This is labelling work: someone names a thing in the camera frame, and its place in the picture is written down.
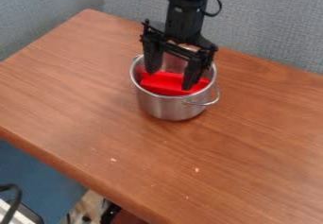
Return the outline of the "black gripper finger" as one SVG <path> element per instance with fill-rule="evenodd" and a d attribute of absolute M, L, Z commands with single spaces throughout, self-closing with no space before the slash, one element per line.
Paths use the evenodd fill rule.
<path fill-rule="evenodd" d="M 152 75 L 161 67 L 162 47 L 158 42 L 142 40 L 145 70 Z"/>
<path fill-rule="evenodd" d="M 209 69 L 209 59 L 204 52 L 197 52 L 188 58 L 188 64 L 184 70 L 181 89 L 188 91 L 198 83 L 201 74 Z"/>

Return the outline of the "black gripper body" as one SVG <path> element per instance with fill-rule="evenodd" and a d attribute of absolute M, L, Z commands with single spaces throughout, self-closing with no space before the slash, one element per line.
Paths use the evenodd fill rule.
<path fill-rule="evenodd" d="M 205 11 L 208 0 L 169 0 L 166 20 L 164 23 L 146 19 L 142 22 L 140 42 L 149 39 L 158 42 L 165 53 L 188 61 L 197 52 L 208 55 L 209 62 L 218 50 L 217 46 L 201 35 L 204 17 L 214 17 L 218 13 Z"/>

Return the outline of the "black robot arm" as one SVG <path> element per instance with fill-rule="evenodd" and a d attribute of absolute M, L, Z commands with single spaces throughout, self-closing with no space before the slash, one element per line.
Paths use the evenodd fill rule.
<path fill-rule="evenodd" d="M 216 17 L 221 11 L 220 0 L 168 0 L 164 23 L 142 22 L 145 70 L 152 75 L 162 64 L 162 54 L 169 53 L 188 62 L 181 89 L 190 90 L 201 74 L 209 69 L 218 47 L 201 35 L 204 17 Z"/>

